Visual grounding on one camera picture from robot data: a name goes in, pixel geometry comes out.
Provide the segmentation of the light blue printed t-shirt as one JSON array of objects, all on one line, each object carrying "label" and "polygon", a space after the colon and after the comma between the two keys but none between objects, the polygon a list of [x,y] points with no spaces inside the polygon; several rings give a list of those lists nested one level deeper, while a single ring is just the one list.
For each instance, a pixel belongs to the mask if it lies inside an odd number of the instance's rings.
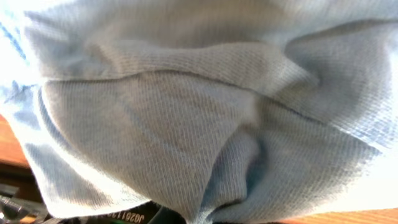
[{"label": "light blue printed t-shirt", "polygon": [[1,114],[57,218],[395,208],[397,2],[2,1]]}]

